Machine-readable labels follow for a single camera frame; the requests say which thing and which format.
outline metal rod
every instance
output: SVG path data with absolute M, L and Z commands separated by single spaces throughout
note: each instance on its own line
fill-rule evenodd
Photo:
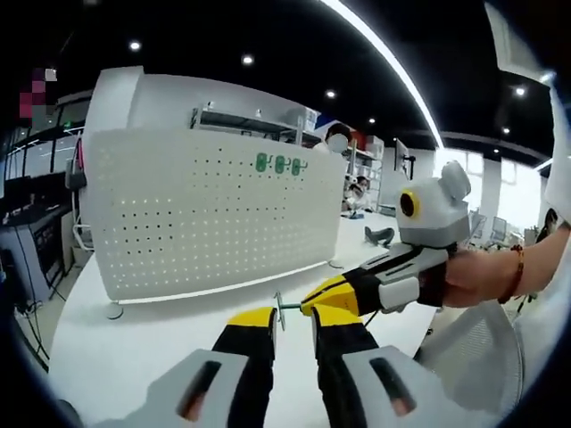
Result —
M 299 303 L 291 303 L 279 306 L 281 309 L 301 309 L 302 305 Z

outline sleeve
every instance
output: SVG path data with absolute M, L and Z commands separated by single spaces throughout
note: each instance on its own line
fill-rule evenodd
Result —
M 571 223 L 571 129 L 557 92 L 551 89 L 553 110 L 553 163 L 545 189 L 545 201 L 567 222 Z

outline white sleeve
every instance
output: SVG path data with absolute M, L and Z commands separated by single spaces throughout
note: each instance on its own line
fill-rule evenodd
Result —
M 565 109 L 554 88 L 551 89 L 553 110 L 553 164 L 545 189 L 545 201 L 571 223 L 571 130 Z
M 322 141 L 321 143 L 317 143 L 313 146 L 313 150 L 317 150 L 318 152 L 330 154 L 331 151 L 329 150 L 329 146 L 326 142 Z
M 357 201 L 356 201 L 356 209 L 359 210 L 366 210 L 371 209 L 371 200 L 368 197 L 368 193 L 364 193 Z

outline wrist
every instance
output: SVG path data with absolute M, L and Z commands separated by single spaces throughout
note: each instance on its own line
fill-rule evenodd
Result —
M 488 257 L 491 260 L 492 278 L 489 287 L 490 295 L 486 296 L 486 299 L 498 300 L 513 285 L 519 266 L 519 255 L 517 251 L 500 251 L 488 254 Z

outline white desk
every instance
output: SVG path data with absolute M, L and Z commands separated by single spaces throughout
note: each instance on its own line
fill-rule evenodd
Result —
M 394 218 L 367 214 L 342 218 L 335 263 L 345 270 L 385 251 L 364 242 L 363 227 L 394 227 Z M 197 348 L 211 349 L 235 313 L 300 301 L 324 279 L 343 272 L 328 265 L 264 284 L 207 296 L 129 305 L 117 320 L 105 318 L 109 300 L 92 257 L 63 308 L 54 336 L 49 382 L 85 424 L 122 418 L 145 402 L 147 386 Z M 401 314 L 379 314 L 369 331 L 380 346 L 391 344 L 413 356 L 425 337 L 435 308 L 411 303 Z M 274 388 L 265 426 L 328 427 L 317 385 L 310 320 L 286 313 L 286 330 L 277 332 Z

